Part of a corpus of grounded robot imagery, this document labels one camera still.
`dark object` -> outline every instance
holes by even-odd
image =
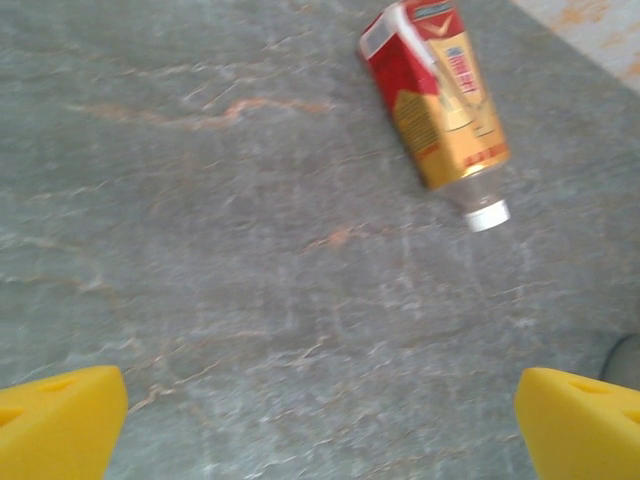
[[[640,390],[640,335],[624,337],[611,350],[600,379]]]

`white bottle cap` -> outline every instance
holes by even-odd
[[[486,208],[465,215],[472,232],[483,232],[497,227],[511,218],[507,202],[500,200]]]

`gray marble surface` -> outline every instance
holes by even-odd
[[[640,99],[462,10],[514,218],[423,190],[354,54],[386,0],[8,0],[0,384],[122,368],[108,479],[533,479],[526,367],[637,331]]]

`yellow plastic piece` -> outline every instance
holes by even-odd
[[[0,479],[101,479],[126,414],[117,367],[0,390]]]
[[[515,409],[540,480],[640,479],[640,392],[532,368]]]

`bottle label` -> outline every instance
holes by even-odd
[[[451,1],[394,3],[365,31],[360,51],[429,187],[507,161],[502,126]]]

